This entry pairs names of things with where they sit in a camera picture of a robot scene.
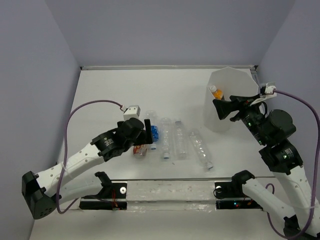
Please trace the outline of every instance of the bottle with blue label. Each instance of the bottle with blue label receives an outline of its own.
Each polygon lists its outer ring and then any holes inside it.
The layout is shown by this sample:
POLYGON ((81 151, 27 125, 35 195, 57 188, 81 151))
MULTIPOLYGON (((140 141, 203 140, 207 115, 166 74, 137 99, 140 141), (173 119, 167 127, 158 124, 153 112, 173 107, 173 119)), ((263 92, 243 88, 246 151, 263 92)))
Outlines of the bottle with blue label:
POLYGON ((150 119, 151 123, 151 131, 153 137, 153 144, 150 144, 151 150, 157 149, 157 142, 159 140, 159 130, 158 130, 158 122, 157 122, 157 114, 153 110, 149 110, 145 112, 145 118, 150 119))

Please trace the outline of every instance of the wall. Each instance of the wall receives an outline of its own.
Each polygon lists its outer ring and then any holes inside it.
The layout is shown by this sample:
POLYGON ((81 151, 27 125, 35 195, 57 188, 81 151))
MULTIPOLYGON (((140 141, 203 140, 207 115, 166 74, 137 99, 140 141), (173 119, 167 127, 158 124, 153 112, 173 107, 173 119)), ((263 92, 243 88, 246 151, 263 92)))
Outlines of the wall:
POLYGON ((21 177, 54 164, 80 69, 43 0, 0 3, 1 239, 33 225, 21 177))
MULTIPOLYGON (((311 103, 320 113, 320 1, 297 0, 258 67, 260 80, 311 103)), ((312 182, 317 125, 311 111, 297 101, 277 96, 270 103, 291 114, 297 132, 290 140, 298 148, 312 182)), ((320 199, 320 177, 317 181, 320 199)))
POLYGON ((293 0, 45 0, 81 66, 258 64, 293 0))

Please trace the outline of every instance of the blue label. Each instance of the blue label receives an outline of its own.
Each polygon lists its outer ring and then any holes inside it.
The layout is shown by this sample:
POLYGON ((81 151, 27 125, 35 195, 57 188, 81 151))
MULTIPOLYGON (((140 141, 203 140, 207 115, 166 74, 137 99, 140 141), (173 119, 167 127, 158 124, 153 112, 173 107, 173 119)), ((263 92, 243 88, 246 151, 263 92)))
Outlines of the blue label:
POLYGON ((154 143, 158 142, 158 140, 159 140, 158 127, 151 126, 151 132, 152 132, 153 142, 154 143))

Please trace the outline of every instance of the white bin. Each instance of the white bin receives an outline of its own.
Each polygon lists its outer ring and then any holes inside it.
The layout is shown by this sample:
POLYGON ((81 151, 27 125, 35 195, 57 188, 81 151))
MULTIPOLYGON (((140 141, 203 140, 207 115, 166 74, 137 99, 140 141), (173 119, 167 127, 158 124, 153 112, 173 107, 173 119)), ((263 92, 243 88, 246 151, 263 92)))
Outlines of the white bin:
POLYGON ((232 68, 225 67, 214 71, 206 86, 205 102, 203 109, 203 123, 208 129, 213 132, 225 132, 230 128, 230 118, 236 112, 231 113, 226 119, 220 120, 217 110, 213 104, 215 97, 212 95, 209 87, 215 85, 223 91, 223 96, 226 101, 230 101, 230 96, 254 96, 257 95, 259 86, 248 73, 232 68))

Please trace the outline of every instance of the empty bottle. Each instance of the empty bottle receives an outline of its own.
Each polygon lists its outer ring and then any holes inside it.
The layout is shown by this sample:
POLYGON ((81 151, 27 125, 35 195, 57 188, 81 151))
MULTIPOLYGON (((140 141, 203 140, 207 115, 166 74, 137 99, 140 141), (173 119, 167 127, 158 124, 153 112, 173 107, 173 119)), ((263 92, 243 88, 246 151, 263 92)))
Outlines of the empty bottle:
POLYGON ((162 118, 159 122, 161 157, 169 159, 172 149, 172 123, 170 118, 162 118))
POLYGON ((200 162, 207 170, 212 169, 214 165, 211 162, 212 160, 210 157, 210 152, 206 143, 201 137, 200 132, 197 129, 192 129, 189 133, 189 137, 200 162))
POLYGON ((188 155, 187 134, 185 127, 180 120, 174 122, 174 143, 176 157, 178 159, 186 159, 188 155))
POLYGON ((151 123, 151 132, 152 132, 152 137, 153 137, 153 143, 150 144, 150 149, 151 150, 156 150, 157 149, 157 144, 159 140, 159 130, 158 130, 158 124, 157 124, 157 114, 153 110, 149 110, 145 112, 145 118, 150 119, 151 123))

